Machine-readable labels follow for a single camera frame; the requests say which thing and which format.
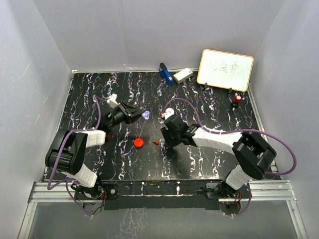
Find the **purple earbud charging case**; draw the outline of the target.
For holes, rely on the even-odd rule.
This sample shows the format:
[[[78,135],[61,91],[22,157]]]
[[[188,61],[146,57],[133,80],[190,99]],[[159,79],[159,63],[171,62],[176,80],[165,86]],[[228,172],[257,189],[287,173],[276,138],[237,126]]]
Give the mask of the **purple earbud charging case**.
[[[149,111],[145,111],[144,113],[142,113],[142,117],[145,120],[148,120],[150,118],[150,112]]]

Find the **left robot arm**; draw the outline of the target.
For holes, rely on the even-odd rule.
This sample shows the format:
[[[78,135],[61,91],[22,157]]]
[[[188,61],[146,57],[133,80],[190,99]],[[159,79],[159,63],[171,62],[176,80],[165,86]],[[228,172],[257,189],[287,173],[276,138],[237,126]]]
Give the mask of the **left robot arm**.
[[[78,193],[91,199],[99,199],[103,186],[99,176],[84,164],[85,151],[89,147],[101,146],[113,137],[113,127],[132,124],[145,113],[145,110],[132,107],[124,102],[110,103],[111,111],[98,116],[91,129],[58,130],[45,157],[45,166],[52,170],[48,189],[56,171],[66,175],[62,182],[71,182]]]

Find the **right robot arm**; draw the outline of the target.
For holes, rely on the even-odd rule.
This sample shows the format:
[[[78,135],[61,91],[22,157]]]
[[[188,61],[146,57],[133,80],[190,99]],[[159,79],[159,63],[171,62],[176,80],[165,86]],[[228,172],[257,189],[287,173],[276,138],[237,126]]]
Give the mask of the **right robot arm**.
[[[179,116],[165,116],[162,135],[168,147],[179,144],[219,149],[235,156],[238,165],[210,194],[235,197],[240,188],[251,180],[261,180],[277,156],[276,151],[257,132],[226,134],[222,130],[205,130],[198,124],[187,125]]]

